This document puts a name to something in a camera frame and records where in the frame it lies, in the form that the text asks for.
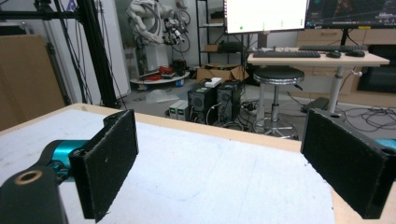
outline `paper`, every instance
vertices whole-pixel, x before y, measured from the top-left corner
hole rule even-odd
[[[90,139],[103,118],[70,110],[0,136],[0,183],[52,140]],[[139,155],[100,223],[334,223],[330,186],[299,153],[136,126]],[[75,184],[60,189],[69,222],[94,223]]]

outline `desk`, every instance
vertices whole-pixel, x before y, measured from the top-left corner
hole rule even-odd
[[[30,121],[25,122],[21,125],[18,125],[13,128],[10,128],[8,130],[0,132],[0,142],[2,141],[4,136],[6,136],[8,134],[15,133],[23,128],[26,128],[26,127],[32,127],[32,126],[36,125],[37,123],[41,122],[43,119],[54,118],[55,116],[57,116],[63,112],[68,112],[70,110],[87,111],[87,112],[91,112],[96,115],[104,115],[104,116],[110,115],[110,114],[118,111],[115,109],[104,108],[104,107],[99,107],[99,106],[94,106],[94,105],[83,105],[83,104],[70,105],[63,109],[52,112],[48,115],[40,117],[38,119],[30,120]],[[135,117],[136,117],[137,122],[145,124],[145,125],[161,127],[162,129],[179,130],[179,131],[184,131],[186,133],[200,134],[201,136],[209,136],[210,135],[210,136],[214,136],[217,138],[221,138],[226,141],[234,141],[236,144],[237,144],[237,142],[241,142],[242,144],[246,143],[246,144],[251,144],[254,146],[261,146],[263,149],[265,147],[272,147],[272,148],[278,149],[278,151],[280,153],[288,152],[291,154],[296,153],[296,155],[299,155],[299,151],[300,151],[300,147],[301,147],[301,143],[298,141],[279,139],[279,138],[274,138],[271,136],[265,136],[265,135],[255,134],[255,133],[243,133],[243,132],[238,132],[238,131],[234,131],[234,130],[220,129],[218,127],[190,123],[190,122],[185,122],[185,121],[180,121],[180,120],[152,117],[152,116],[143,115],[143,114],[135,114]],[[37,132],[37,135],[38,135],[37,138],[40,137],[40,134],[43,134],[43,133]],[[21,156],[17,156],[17,155],[15,155],[16,152],[12,151],[12,149],[4,148],[4,147],[0,147],[0,150],[3,152],[5,150],[7,150],[7,152],[9,152],[9,154],[14,154],[14,156],[12,156],[12,155],[10,155],[10,156],[15,159],[16,163],[19,165],[19,167],[21,169],[24,169],[25,167],[31,165],[30,162],[25,162],[27,160],[27,157],[30,155],[24,156],[24,153],[22,153]],[[207,156],[209,159],[213,159],[212,155],[207,155]],[[249,156],[249,155],[248,154],[247,155],[240,155],[240,154],[235,155],[235,157],[237,157],[238,160],[239,160],[239,158],[242,160],[242,158],[245,156]],[[0,175],[1,181],[0,182],[3,183],[4,179],[7,178],[7,176],[11,175],[11,174],[5,174],[5,170],[7,169],[7,166],[12,165],[11,164],[12,161],[7,161],[7,158],[4,158],[4,154],[3,154],[3,157],[0,157],[0,158],[1,158],[0,159],[0,167],[1,167],[1,175]],[[143,155],[140,154],[137,156],[136,162],[138,162],[139,160],[142,160],[142,159],[143,159]],[[191,166],[193,166],[193,165],[202,165],[202,164],[200,164],[200,163],[195,164],[195,162],[193,162],[193,160],[192,160]],[[138,169],[139,169],[139,165],[135,164],[134,167],[132,168],[132,171],[138,170]],[[67,186],[67,183],[63,183],[61,185],[61,191],[62,191],[62,187],[64,185],[67,188],[73,186],[72,183],[70,183],[70,185],[68,185],[68,186]],[[119,195],[116,198],[113,205],[117,206],[117,203],[119,201],[132,202],[134,200],[134,197],[136,197],[136,194],[137,194],[136,191],[128,191],[128,189],[126,189],[126,188],[121,188],[121,191],[119,192]],[[110,211],[110,214],[107,215],[104,218],[104,220],[101,221],[100,223],[116,223],[116,222],[117,223],[160,223],[160,222],[161,223],[186,223],[186,222],[183,222],[182,219],[176,219],[173,221],[169,221],[168,219],[166,219],[168,216],[173,216],[173,218],[175,218],[174,213],[176,211],[173,211],[172,204],[167,205],[167,207],[166,207],[167,213],[161,214],[162,217],[159,216],[158,214],[151,214],[150,211],[152,209],[154,209],[153,207],[158,207],[158,204],[156,204],[156,202],[157,202],[156,200],[158,200],[157,198],[160,198],[163,196],[163,195],[156,195],[156,194],[151,194],[151,195],[152,195],[152,197],[147,198],[145,203],[140,204],[140,207],[137,208],[138,209],[137,211],[135,211],[135,207],[128,207],[128,204],[125,204],[125,206],[123,206],[123,209],[120,211],[119,210]],[[65,203],[70,203],[69,202],[70,198],[73,198],[73,195],[63,195],[63,200]],[[81,211],[80,211],[80,206],[78,205],[78,199],[75,199],[73,202],[74,202],[74,206],[71,208],[67,206],[66,212],[69,217],[70,223],[77,223],[74,220],[74,218],[75,218],[75,216],[80,214]],[[361,220],[359,215],[357,213],[355,213],[335,192],[332,192],[332,204],[333,204],[334,218],[335,218],[336,224],[395,223],[396,222],[396,214],[394,213],[394,211],[396,211],[396,186],[395,185],[392,187],[392,190],[390,192],[389,199],[385,206],[384,212],[382,214],[381,219],[379,219],[379,220]],[[232,201],[224,202],[224,206],[231,206],[231,205],[233,205]],[[132,212],[137,212],[138,214],[145,214],[145,218],[147,218],[147,220],[142,222],[142,221],[134,219],[134,217],[129,217],[129,215]],[[216,218],[219,215],[221,215],[221,214],[216,214],[216,212],[214,211],[214,214],[212,214],[212,215],[211,214],[198,214],[197,216],[198,217],[213,216],[213,218]],[[112,219],[107,219],[108,217],[118,217],[120,219],[112,220]],[[87,221],[84,221],[84,223],[93,223],[93,221],[87,220]],[[213,221],[213,222],[203,222],[203,221],[199,222],[198,220],[190,220],[190,223],[224,223],[224,221],[221,222],[221,220],[220,220],[220,221]],[[301,223],[301,222],[299,222],[299,220],[297,219],[297,220],[295,220],[295,222],[288,222],[288,223]]]
[[[342,53],[342,56],[339,59],[328,58],[324,54],[321,54],[320,58],[253,58],[253,54],[250,54],[247,58],[247,62],[252,63],[253,65],[307,65],[337,67],[337,74],[335,74],[334,79],[332,80],[332,91],[328,106],[328,110],[333,113],[337,104],[338,93],[341,88],[345,66],[356,65],[377,67],[381,64],[388,64],[389,60],[366,52],[366,55],[363,58],[348,57]],[[260,105],[258,111],[263,111],[263,105]]]

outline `keyboard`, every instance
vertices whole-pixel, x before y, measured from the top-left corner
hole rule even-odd
[[[255,51],[253,58],[320,58],[316,51]]]
[[[363,45],[343,45],[343,46],[336,46],[336,45],[323,45],[323,46],[300,46],[298,50],[313,50],[313,51],[335,51],[338,52],[349,52],[353,50],[367,50],[366,46]]]

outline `black metal pole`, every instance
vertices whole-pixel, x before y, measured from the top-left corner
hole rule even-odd
[[[106,107],[118,108],[113,76],[106,56],[95,4],[93,0],[77,0],[77,2],[80,22],[84,27],[102,101]]]

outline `teal metallic part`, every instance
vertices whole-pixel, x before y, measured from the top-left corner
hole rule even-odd
[[[78,147],[82,147],[88,140],[64,140],[54,150],[53,161],[61,161],[65,168],[70,169],[69,153]]]

